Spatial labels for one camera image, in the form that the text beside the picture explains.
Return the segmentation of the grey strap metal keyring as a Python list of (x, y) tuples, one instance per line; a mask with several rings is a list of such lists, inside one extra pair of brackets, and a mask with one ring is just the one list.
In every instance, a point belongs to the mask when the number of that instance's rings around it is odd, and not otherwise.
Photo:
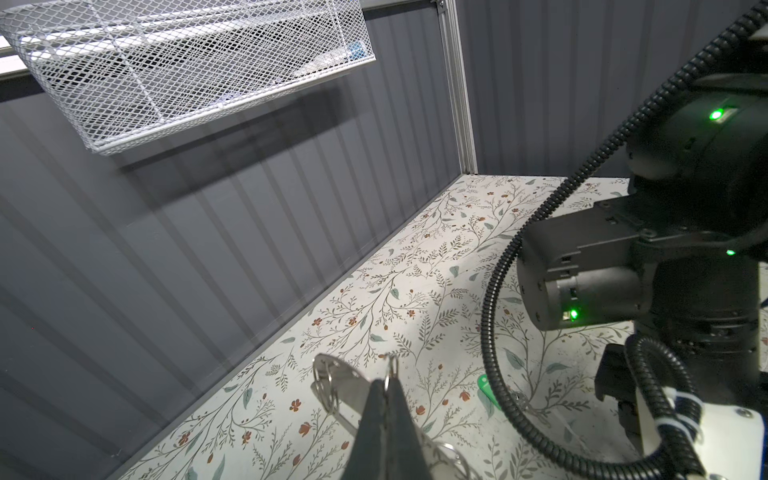
[[(399, 379), (399, 361), (388, 356), (388, 375)], [(351, 364), (328, 354), (319, 354), (313, 360), (314, 380), (311, 389), (326, 413), (347, 432), (357, 434), (366, 397), (373, 381)], [(476, 479), (474, 471), (465, 457), (451, 444), (430, 439), (413, 421), (422, 452), (429, 467), (431, 479)]]

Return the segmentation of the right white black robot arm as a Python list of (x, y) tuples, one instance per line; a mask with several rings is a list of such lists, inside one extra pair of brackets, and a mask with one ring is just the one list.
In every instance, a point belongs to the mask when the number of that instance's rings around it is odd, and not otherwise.
[(671, 75), (541, 204), (497, 265), (515, 268), (542, 331), (631, 320), (606, 348), (598, 397), (644, 403), (660, 443), (627, 463), (558, 445), (494, 381), (514, 428), (587, 479), (706, 473), (694, 450), (707, 404), (767, 412), (759, 267), (767, 260), (767, 82), (715, 66), (767, 22), (758, 2)]

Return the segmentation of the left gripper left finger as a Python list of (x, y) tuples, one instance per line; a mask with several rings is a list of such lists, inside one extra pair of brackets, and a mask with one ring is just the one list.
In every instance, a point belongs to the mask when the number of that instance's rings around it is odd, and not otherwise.
[(386, 478), (386, 411), (384, 382), (375, 380), (366, 397), (343, 480)]

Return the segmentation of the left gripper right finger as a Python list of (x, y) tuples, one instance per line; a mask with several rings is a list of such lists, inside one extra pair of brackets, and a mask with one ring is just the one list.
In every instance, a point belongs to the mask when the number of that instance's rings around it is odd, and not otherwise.
[(385, 478), (431, 479), (399, 379), (385, 378)]

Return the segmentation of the green tag key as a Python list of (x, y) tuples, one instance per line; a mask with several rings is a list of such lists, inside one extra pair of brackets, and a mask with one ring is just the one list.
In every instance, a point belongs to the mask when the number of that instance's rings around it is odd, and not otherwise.
[(482, 374), (478, 380), (478, 398), (483, 405), (488, 418), (491, 418), (497, 410), (500, 409), (499, 404), (493, 394), (487, 375)]

